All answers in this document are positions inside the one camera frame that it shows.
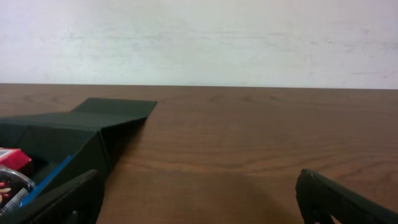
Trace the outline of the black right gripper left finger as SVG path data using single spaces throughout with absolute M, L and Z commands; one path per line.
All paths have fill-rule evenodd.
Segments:
M 23 206 L 18 222 L 95 224 L 103 198 L 103 178 L 92 169 Z

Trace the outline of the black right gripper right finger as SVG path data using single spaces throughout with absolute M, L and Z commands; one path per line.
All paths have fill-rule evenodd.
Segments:
M 327 179 L 303 169 L 297 178 L 296 199 L 305 224 L 397 223 L 397 213 Z

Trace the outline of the blue Oreo cookie pack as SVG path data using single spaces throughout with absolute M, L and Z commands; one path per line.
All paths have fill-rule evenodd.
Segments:
M 36 199 L 39 194 L 43 191 L 43 189 L 51 182 L 58 173 L 73 159 L 73 156 L 66 157 L 46 178 L 41 181 L 39 185 L 37 185 L 33 191 L 29 193 L 26 197 L 22 199 L 19 204 L 19 208 L 31 203 L 34 199 Z

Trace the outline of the red Pringles can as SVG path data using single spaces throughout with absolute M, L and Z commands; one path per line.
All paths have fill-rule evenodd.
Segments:
M 26 175 L 1 165 L 1 215 L 19 208 L 34 188 L 35 182 Z

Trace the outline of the red wafer snack box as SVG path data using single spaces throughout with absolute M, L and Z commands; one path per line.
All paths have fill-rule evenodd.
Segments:
M 32 159 L 21 149 L 1 148 L 1 165 L 26 176 L 33 173 Z

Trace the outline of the black open gift box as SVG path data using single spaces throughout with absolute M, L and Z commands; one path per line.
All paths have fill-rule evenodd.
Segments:
M 3 117 L 1 148 L 21 149 L 32 159 L 27 177 L 35 186 L 73 156 L 37 198 L 92 169 L 105 184 L 155 106 L 154 101 L 89 98 L 67 112 Z M 1 215 L 1 222 L 19 223 L 21 208 Z

